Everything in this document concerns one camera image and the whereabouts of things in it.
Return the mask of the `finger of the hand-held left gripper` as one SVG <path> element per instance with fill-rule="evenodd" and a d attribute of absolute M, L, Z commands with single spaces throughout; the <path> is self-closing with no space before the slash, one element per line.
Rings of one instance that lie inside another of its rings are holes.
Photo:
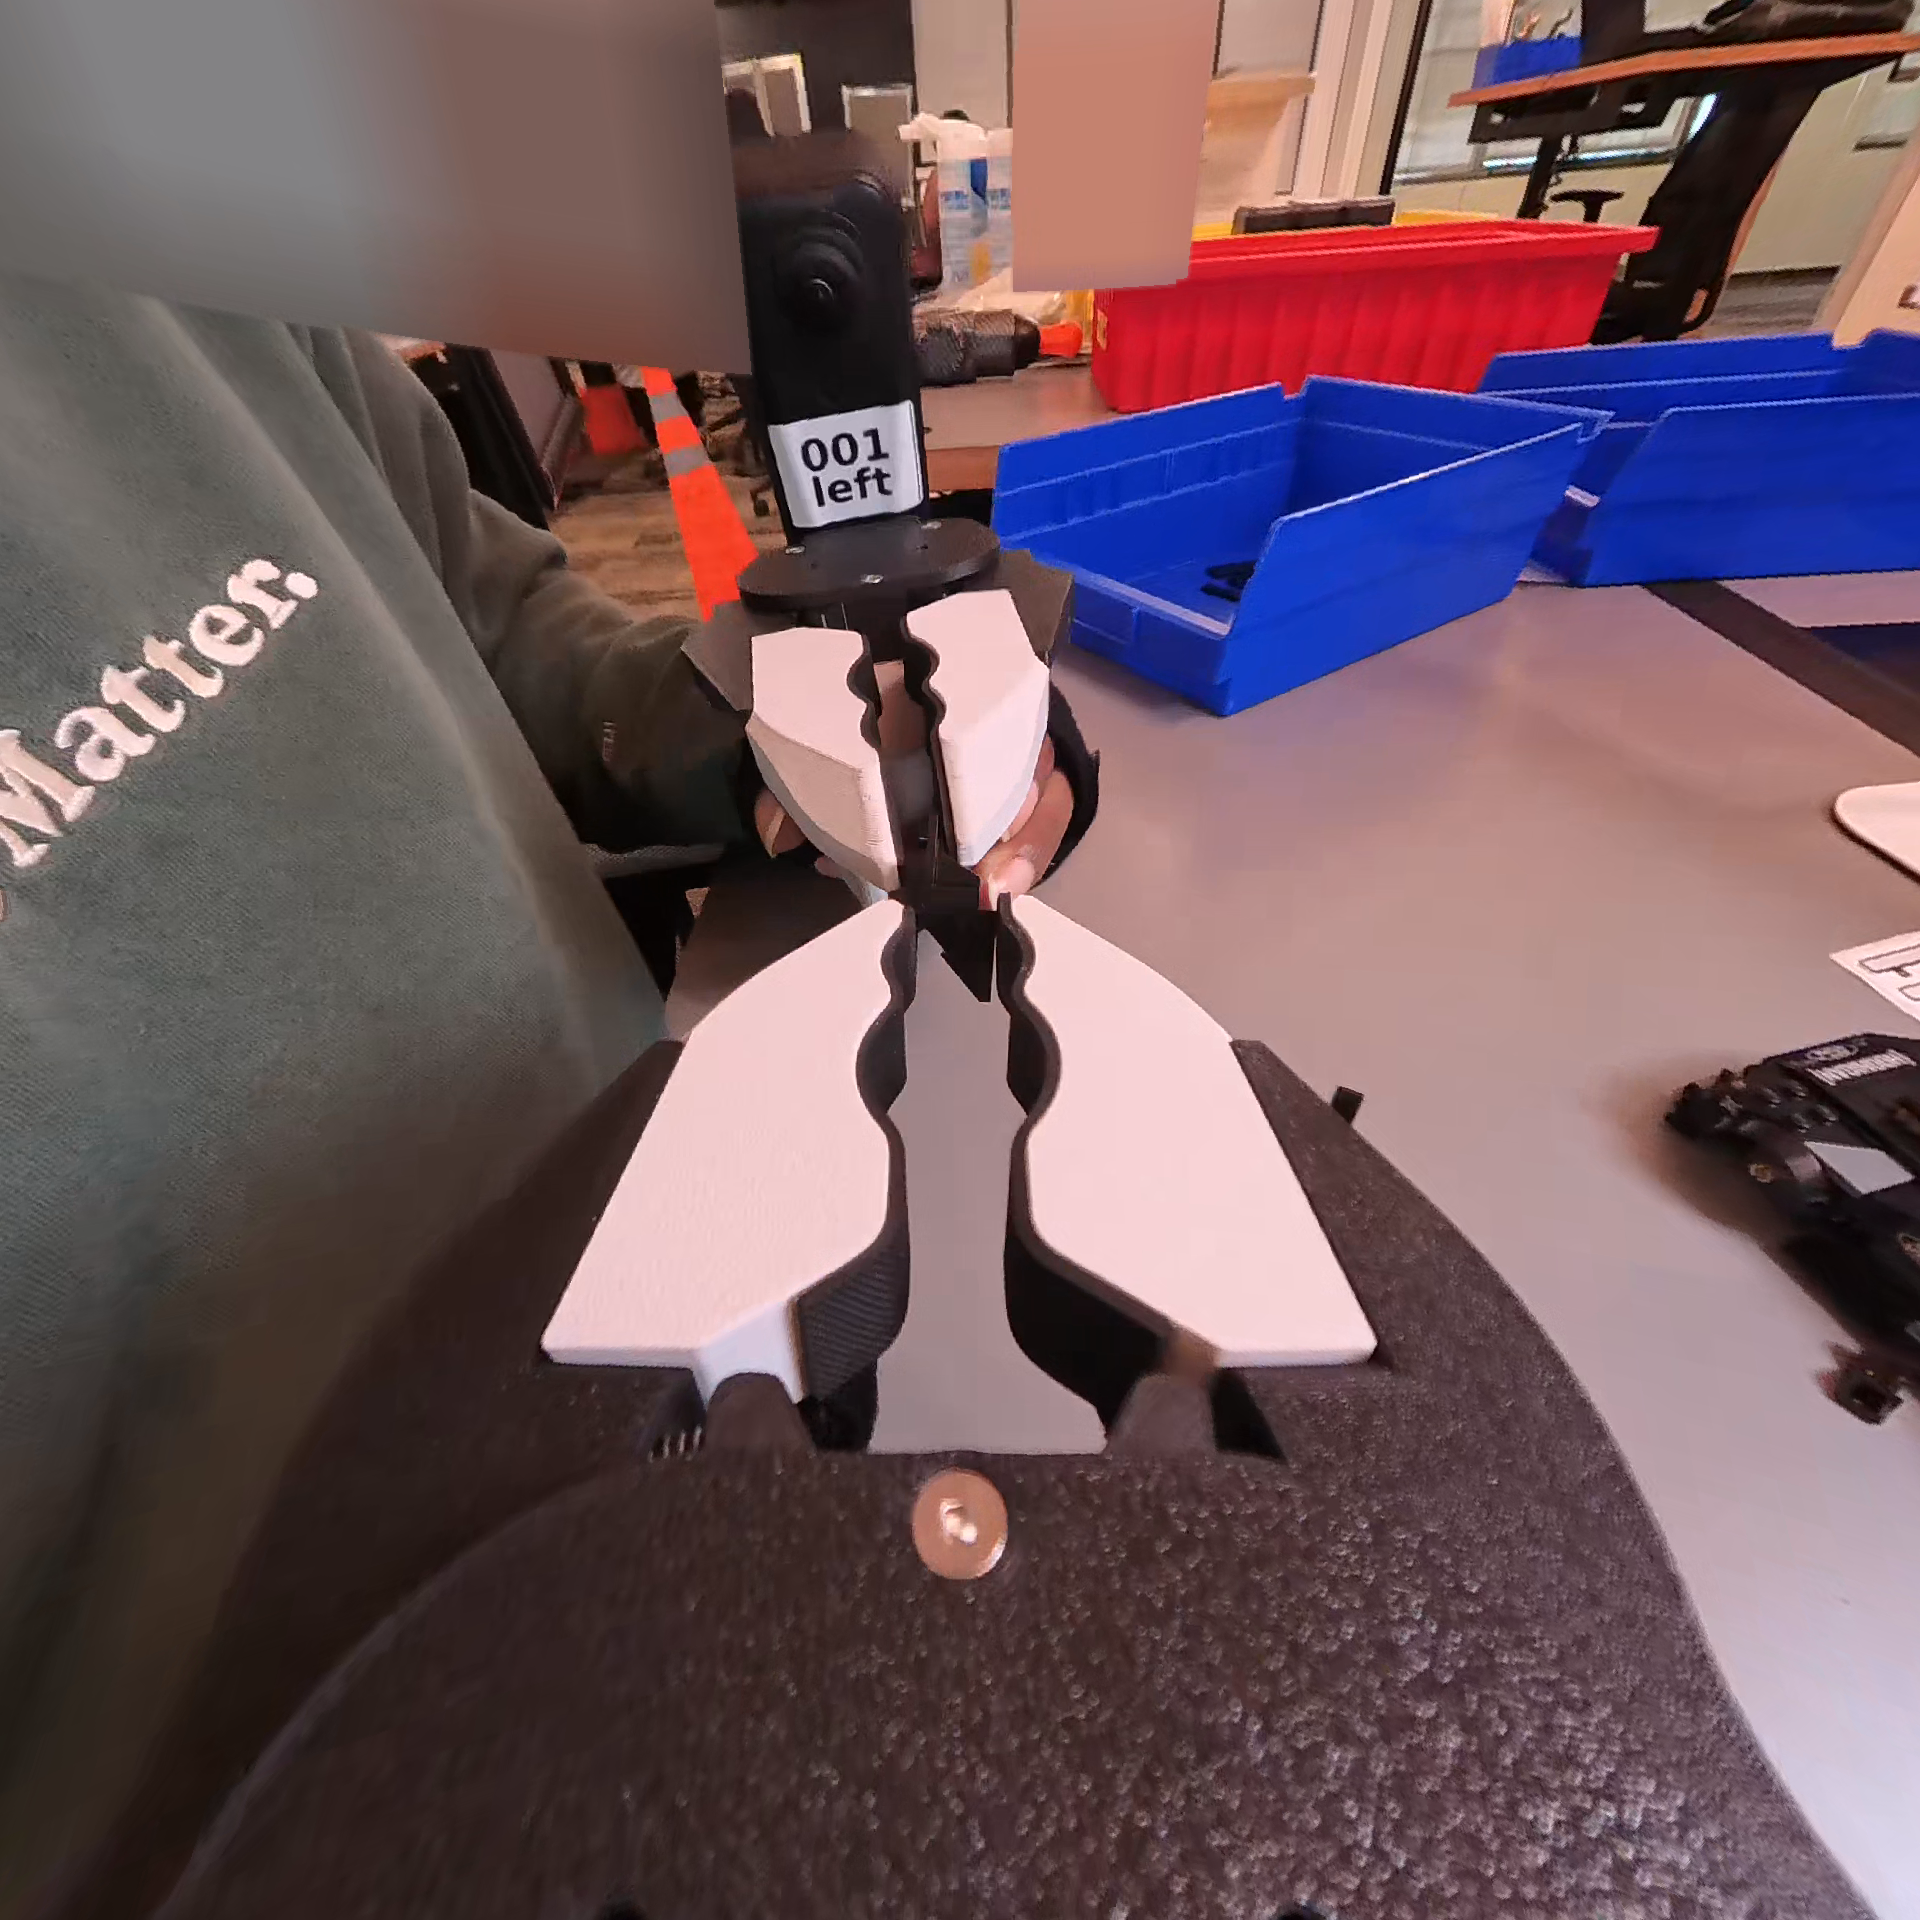
<path fill-rule="evenodd" d="M 1047 730 L 1049 676 L 1009 592 L 966 592 L 915 614 L 918 824 L 944 825 L 942 850 L 978 874 L 1013 829 Z"/>
<path fill-rule="evenodd" d="M 933 901 L 929 721 L 899 661 L 840 628 L 753 636 L 748 739 L 781 815 L 861 895 Z"/>

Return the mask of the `small black lego piece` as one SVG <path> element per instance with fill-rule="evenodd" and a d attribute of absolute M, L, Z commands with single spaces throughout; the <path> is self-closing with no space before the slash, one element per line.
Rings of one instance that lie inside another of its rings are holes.
<path fill-rule="evenodd" d="M 998 919 L 982 902 L 979 876 L 955 858 L 933 850 L 918 913 L 952 975 L 975 1000 L 988 1003 L 995 997 Z"/>

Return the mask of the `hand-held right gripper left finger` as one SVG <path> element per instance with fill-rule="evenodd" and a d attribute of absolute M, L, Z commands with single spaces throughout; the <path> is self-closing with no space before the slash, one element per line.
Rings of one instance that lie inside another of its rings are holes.
<path fill-rule="evenodd" d="M 680 1045 L 539 1335 L 563 1365 L 739 1375 L 829 1400 L 899 1335 L 911 919 L 859 910 L 761 968 Z"/>

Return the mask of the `person's left hand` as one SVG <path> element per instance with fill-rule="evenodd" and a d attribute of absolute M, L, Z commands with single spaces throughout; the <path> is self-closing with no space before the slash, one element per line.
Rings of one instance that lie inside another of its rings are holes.
<path fill-rule="evenodd" d="M 984 910 L 1034 889 L 1061 848 L 1071 813 L 1071 789 L 1058 772 L 1032 783 L 1020 816 L 978 866 Z"/>

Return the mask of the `black office chair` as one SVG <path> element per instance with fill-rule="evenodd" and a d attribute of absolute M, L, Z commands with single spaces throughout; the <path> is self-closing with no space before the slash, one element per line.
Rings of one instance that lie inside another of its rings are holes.
<path fill-rule="evenodd" d="M 1644 213 L 1658 238 L 1625 263 L 1590 345 L 1672 344 L 1709 322 L 1749 217 L 1812 101 L 1812 88 L 1770 69 L 1715 96 Z"/>

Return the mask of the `white spray bottle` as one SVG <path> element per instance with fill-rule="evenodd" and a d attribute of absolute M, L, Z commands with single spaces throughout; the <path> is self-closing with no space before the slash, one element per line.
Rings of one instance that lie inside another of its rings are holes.
<path fill-rule="evenodd" d="M 995 283 L 1011 286 L 1013 128 L 918 114 L 899 126 L 899 139 L 933 148 L 941 300 L 955 304 Z"/>

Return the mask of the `red storage bin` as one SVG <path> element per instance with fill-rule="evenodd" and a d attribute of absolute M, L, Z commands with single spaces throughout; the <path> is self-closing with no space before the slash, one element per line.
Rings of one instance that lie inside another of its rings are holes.
<path fill-rule="evenodd" d="M 1585 345 L 1656 238 L 1498 219 L 1203 238 L 1179 283 L 1094 296 L 1093 388 L 1117 414 L 1314 375 L 1471 392 L 1501 353 Z"/>

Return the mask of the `white booklet stand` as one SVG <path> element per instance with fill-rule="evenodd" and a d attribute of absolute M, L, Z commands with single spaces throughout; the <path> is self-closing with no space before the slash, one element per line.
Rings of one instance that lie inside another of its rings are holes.
<path fill-rule="evenodd" d="M 1857 785 L 1836 795 L 1835 825 L 1898 873 L 1920 876 L 1920 783 Z"/>

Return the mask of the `orange striped object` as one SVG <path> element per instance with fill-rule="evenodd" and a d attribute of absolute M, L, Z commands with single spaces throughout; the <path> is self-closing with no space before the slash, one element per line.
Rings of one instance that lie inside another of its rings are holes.
<path fill-rule="evenodd" d="M 675 378 L 664 369 L 638 366 L 626 386 L 631 397 L 644 397 L 698 611 L 700 617 L 712 617 L 739 603 L 742 576 L 758 560 L 761 549 L 721 470 L 712 463 Z"/>

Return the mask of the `sticker sheet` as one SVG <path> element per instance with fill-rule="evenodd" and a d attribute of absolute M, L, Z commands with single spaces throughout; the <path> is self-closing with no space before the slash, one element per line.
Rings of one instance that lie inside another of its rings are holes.
<path fill-rule="evenodd" d="M 1917 1023 L 1917 930 L 1881 936 L 1857 947 L 1841 947 L 1829 958 L 1843 973 L 1859 979 L 1863 986 L 1898 1010 L 1906 1020 Z"/>

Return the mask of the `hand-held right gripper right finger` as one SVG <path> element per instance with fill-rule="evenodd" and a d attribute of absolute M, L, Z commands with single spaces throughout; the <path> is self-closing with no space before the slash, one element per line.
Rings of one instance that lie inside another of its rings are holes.
<path fill-rule="evenodd" d="M 1248 1375 L 1380 1357 L 1243 1049 L 1200 1003 L 1009 901 L 1004 1016 L 1004 1319 L 1107 1441 L 1145 1382 L 1173 1380 L 1207 1443 L 1266 1443 Z"/>

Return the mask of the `blue storage bin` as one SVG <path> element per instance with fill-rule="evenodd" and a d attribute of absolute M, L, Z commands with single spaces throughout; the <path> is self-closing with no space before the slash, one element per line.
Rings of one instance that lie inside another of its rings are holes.
<path fill-rule="evenodd" d="M 1602 414 L 1311 378 L 1004 444 L 1074 643 L 1231 715 L 1507 600 Z"/>
<path fill-rule="evenodd" d="M 1504 353 L 1478 390 L 1604 415 L 1533 549 L 1567 585 L 1917 565 L 1913 335 Z"/>

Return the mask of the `black lego car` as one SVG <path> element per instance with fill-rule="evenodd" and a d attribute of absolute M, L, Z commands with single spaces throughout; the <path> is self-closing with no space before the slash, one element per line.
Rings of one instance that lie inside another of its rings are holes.
<path fill-rule="evenodd" d="M 1917 1395 L 1917 1045 L 1879 1033 L 1680 1086 L 1664 1114 L 1758 1185 L 1785 1255 L 1854 1339 L 1827 1395 L 1884 1425 Z"/>

